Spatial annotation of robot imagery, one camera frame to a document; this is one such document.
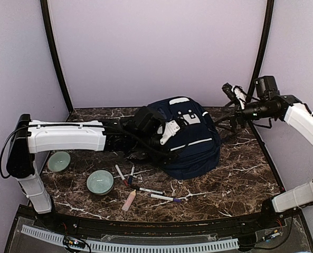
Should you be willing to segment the navy blue student backpack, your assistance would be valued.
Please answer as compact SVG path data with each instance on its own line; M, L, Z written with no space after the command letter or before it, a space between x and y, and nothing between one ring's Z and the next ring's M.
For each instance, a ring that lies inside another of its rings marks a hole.
M156 101L147 107L158 111L163 116L162 122L182 118L189 123L186 130L174 137L174 141L166 144L171 151L176 150L177 159L154 165L177 180L200 177L216 168L220 159L221 138L211 116L199 103L178 96ZM138 136L143 139L151 133L138 130Z

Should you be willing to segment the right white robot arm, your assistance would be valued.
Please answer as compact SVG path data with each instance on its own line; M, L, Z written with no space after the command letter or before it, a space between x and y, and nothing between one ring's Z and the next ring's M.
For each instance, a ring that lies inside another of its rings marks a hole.
M269 129L278 126L269 142L269 155L278 159L278 174L288 184L262 203L257 225L269 228L277 214L313 206L313 111L294 95L282 95L276 83L260 78L255 82L255 94L249 95L240 86L222 86L228 97L226 113L216 125L230 133L253 125L267 140Z

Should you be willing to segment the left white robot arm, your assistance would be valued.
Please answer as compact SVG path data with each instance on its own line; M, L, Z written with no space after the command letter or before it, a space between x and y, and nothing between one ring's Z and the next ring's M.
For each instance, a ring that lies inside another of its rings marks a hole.
M89 122L42 122L20 116L4 147L9 148L2 178L15 178L23 188L41 221L51 230L62 225L54 212L35 164L37 153L57 150L90 150L132 153L143 151L155 162L168 164L176 154L166 147L171 138L188 127L183 119L164 120L161 116L130 116L121 120Z

